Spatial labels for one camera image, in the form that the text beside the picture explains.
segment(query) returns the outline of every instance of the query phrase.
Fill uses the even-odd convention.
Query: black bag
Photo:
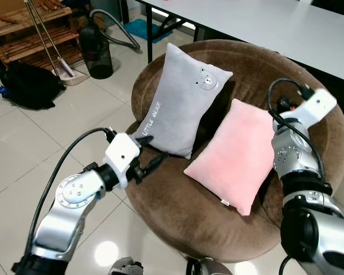
[[[9,91],[3,97],[29,109],[49,109],[55,106],[54,98],[64,90],[59,77],[49,70],[12,62],[0,72],[0,80]]]

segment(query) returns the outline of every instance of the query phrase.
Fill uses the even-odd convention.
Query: black trash bin
[[[95,79],[105,79],[114,73],[108,41],[98,26],[89,22],[79,35],[81,53],[89,74]]]

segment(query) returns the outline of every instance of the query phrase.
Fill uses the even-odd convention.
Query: brown velvet cushion
[[[257,257],[279,242],[277,226],[282,220],[283,196],[277,175],[274,172],[268,175],[251,216],[243,218],[184,175],[183,169],[212,137],[233,98],[267,109],[267,89],[279,77],[289,77],[312,88],[323,86],[287,58],[243,42],[210,40],[185,45],[181,49],[197,60],[232,71],[233,77],[201,119],[192,159],[169,158],[143,184],[130,184],[127,195],[151,229],[182,252],[221,261]],[[149,64],[134,84],[132,110],[138,122],[149,110],[161,77],[163,60],[164,56],[160,56]],[[281,95],[301,102],[291,84],[278,86],[273,102]],[[344,116],[339,107],[310,128],[310,138],[322,154],[327,181],[336,190],[344,175]],[[142,160],[155,154],[148,149]]]

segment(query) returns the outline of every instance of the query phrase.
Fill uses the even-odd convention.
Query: blue mat
[[[147,21],[142,20],[142,19],[136,19],[132,22],[125,24],[124,27],[129,33],[147,40]],[[152,24],[152,34],[156,35],[158,30],[159,30],[159,26],[156,24]],[[169,36],[171,33],[172,31],[162,35],[161,37],[155,39],[153,43],[159,42],[163,38]]]

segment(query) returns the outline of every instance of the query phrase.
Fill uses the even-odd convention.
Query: white table
[[[217,30],[344,80],[344,16],[296,0],[137,0],[146,4],[148,59],[151,8]]]

